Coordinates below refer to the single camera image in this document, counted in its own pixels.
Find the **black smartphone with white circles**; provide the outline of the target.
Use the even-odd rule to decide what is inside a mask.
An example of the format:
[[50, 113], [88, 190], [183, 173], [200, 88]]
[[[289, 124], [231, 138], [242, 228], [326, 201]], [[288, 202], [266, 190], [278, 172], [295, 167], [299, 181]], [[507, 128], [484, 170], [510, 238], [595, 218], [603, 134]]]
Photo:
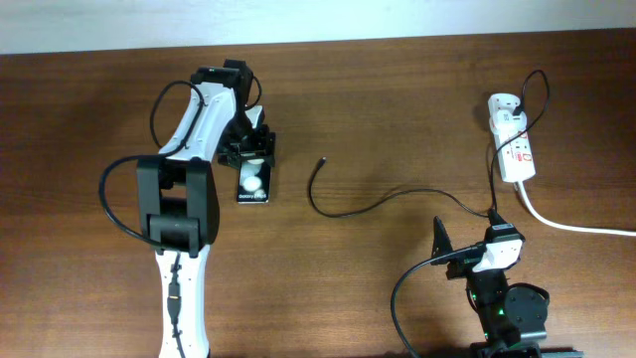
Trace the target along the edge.
[[265, 204], [269, 201], [271, 166], [263, 159], [245, 161], [239, 170], [239, 204]]

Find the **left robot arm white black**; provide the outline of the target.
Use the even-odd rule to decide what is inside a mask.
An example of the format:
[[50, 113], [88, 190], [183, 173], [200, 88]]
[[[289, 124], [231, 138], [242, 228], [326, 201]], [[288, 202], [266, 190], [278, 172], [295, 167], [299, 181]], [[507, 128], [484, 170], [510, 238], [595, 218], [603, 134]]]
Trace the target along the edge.
[[246, 62], [201, 67], [187, 82], [190, 104], [155, 158], [137, 163], [142, 235], [155, 252], [162, 292], [162, 357], [208, 357], [205, 275], [220, 227], [212, 163], [256, 166], [268, 182], [275, 134], [262, 106], [248, 101], [257, 80]]

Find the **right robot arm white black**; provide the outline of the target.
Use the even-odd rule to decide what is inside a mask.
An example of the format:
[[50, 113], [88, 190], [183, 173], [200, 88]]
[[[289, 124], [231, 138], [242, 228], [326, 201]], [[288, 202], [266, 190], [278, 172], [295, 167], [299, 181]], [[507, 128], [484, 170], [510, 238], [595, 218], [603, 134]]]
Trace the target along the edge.
[[494, 211], [484, 239], [455, 250], [440, 218], [433, 219], [431, 257], [446, 266], [449, 280], [465, 279], [485, 341], [470, 346], [473, 357], [539, 357], [547, 337], [549, 293], [535, 285], [508, 283], [506, 270], [520, 261], [525, 237]]

